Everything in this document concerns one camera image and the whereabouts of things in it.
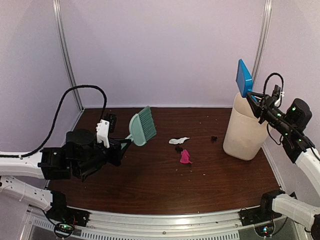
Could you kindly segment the green hand brush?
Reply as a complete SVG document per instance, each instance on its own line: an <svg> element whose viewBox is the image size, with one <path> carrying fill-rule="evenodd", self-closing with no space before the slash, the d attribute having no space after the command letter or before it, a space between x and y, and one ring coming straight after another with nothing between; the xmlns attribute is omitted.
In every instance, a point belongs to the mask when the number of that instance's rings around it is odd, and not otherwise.
<svg viewBox="0 0 320 240"><path fill-rule="evenodd" d="M129 135L125 139L131 140L138 147L144 146L157 134L150 106L146 106L131 118L128 130Z"/></svg>

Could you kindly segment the blue plastic dustpan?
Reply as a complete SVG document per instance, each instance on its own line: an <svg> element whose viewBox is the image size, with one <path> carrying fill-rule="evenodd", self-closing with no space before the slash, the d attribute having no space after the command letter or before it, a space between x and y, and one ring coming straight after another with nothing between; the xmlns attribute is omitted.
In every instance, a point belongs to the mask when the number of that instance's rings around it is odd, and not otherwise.
<svg viewBox="0 0 320 240"><path fill-rule="evenodd" d="M253 90L253 80L252 76L242 59L238 60L237 74L235 79L239 93L242 98L247 97L247 93Z"/></svg>

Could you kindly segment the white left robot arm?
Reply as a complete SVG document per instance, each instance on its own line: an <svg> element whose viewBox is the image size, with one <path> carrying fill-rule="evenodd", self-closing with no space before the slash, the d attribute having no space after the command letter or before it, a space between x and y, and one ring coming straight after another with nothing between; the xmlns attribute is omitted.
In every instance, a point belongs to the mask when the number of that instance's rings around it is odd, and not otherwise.
<svg viewBox="0 0 320 240"><path fill-rule="evenodd" d="M120 166L131 143L130 136L112 138L105 130L92 133L78 129L66 133L61 147L44 147L30 153L6 152L0 156L0 191L38 207L52 220L68 223L78 215L67 206L65 194L41 190L17 177L49 181L75 177L84 182L107 163Z"/></svg>

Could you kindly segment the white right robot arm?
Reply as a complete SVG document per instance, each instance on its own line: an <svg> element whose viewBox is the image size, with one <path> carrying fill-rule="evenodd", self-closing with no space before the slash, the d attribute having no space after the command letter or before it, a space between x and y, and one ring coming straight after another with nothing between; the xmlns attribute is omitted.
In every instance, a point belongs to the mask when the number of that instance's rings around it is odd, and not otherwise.
<svg viewBox="0 0 320 240"><path fill-rule="evenodd" d="M246 99L259 123L267 122L282 136L282 147L290 159L308 178L315 192L320 192L320 157L314 143L304 134L312 112L308 104L295 98L283 113L275 102L278 95L248 92ZM259 220L266 221L274 213L284 215L302 225L314 240L320 238L320 209L300 201L282 190L262 195L261 206L256 210Z"/></svg>

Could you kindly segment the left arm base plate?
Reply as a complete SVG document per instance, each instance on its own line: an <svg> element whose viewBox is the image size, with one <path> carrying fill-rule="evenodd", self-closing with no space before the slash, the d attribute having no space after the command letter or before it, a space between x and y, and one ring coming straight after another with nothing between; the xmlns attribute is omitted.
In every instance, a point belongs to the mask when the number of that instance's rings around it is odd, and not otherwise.
<svg viewBox="0 0 320 240"><path fill-rule="evenodd" d="M90 213L86 210L76 208L54 208L46 212L46 216L58 222L68 223L70 225L86 227L89 221Z"/></svg>

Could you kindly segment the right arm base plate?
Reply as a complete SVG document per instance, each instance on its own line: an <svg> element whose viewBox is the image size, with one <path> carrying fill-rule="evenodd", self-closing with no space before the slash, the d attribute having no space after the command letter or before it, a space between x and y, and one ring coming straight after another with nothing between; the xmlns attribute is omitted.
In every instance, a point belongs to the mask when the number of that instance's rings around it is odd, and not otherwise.
<svg viewBox="0 0 320 240"><path fill-rule="evenodd" d="M249 226L271 221L275 213L261 206L256 206L252 208L243 207L238 212L238 215L242 226Z"/></svg>

